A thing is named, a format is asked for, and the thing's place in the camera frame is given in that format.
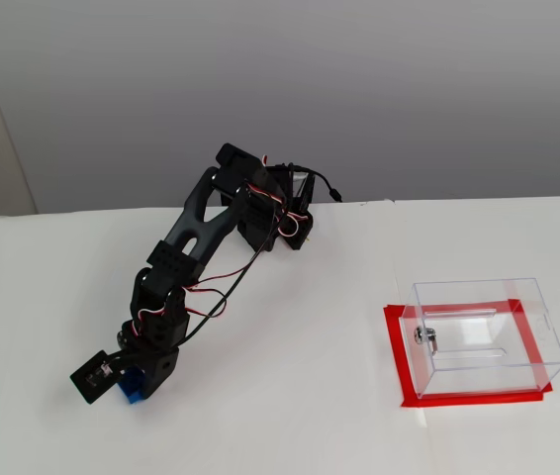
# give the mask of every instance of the white table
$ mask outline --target white table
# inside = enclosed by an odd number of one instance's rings
[[[178,212],[0,220],[0,473],[558,475],[560,375],[543,403],[401,409],[381,307],[414,282],[533,276],[560,338],[560,198],[314,208],[304,248],[263,254],[134,406],[117,388],[88,406],[68,375],[115,349]],[[233,234],[207,275],[250,255]]]
[[[560,339],[560,198],[397,202],[414,282],[536,277]],[[435,473],[560,474],[560,374],[543,403],[425,410]]]
[[[0,220],[0,473],[431,473],[382,312],[399,300],[390,202],[315,206],[303,249],[263,254],[149,400],[82,400],[69,374],[116,349],[134,277],[178,213]],[[207,275],[251,254],[234,233]]]

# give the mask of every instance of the black robotic arm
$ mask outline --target black robotic arm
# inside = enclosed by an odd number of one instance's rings
[[[321,175],[293,164],[266,167],[257,157],[229,143],[221,148],[217,162],[221,167],[205,171],[172,230],[148,258],[151,267],[138,273],[131,300],[132,319],[124,322],[118,332],[120,351],[99,351],[71,375],[89,404],[116,383],[131,402],[150,397],[174,370],[179,346],[225,304],[259,252],[271,250],[279,235],[292,248],[299,249],[313,227],[313,217],[307,210],[313,199],[315,177]],[[296,172],[306,173],[306,177],[294,198]],[[335,201],[341,201],[336,190],[329,190]],[[221,193],[227,207],[205,222],[208,199],[214,191]],[[222,294],[217,306],[188,333],[190,316],[185,307],[185,289],[199,283],[217,248],[236,226],[255,255],[241,269],[227,295]],[[291,226],[292,233],[282,233],[282,229]],[[186,254],[183,250],[191,239],[195,243]]]

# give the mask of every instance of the blue block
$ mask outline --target blue block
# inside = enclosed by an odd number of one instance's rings
[[[141,387],[143,386],[144,379],[145,375],[139,368],[130,368],[124,373],[124,376],[118,383],[118,386],[122,388],[122,391],[128,398],[129,403],[134,404],[137,401],[143,401]]]

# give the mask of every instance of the acrylic box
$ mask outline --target acrylic box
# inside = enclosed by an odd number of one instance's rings
[[[400,324],[419,398],[544,391],[560,371],[535,279],[415,284]]]

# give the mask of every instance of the clear plastic box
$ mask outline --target clear plastic box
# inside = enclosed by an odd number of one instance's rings
[[[535,279],[415,284],[400,323],[419,398],[542,391],[560,371]]]

